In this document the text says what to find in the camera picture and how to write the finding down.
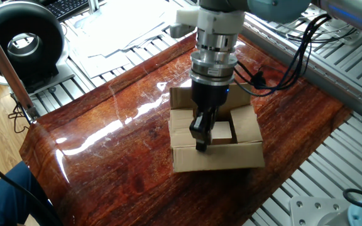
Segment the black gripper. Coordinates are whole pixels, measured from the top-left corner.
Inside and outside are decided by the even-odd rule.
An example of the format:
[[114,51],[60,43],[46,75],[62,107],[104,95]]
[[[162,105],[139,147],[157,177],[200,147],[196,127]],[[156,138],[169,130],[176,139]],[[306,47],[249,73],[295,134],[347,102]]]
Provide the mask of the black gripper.
[[196,150],[205,152],[212,141],[212,130],[216,123],[219,107],[226,102],[229,85],[213,86],[192,82],[191,99],[197,105],[190,133],[196,140]]

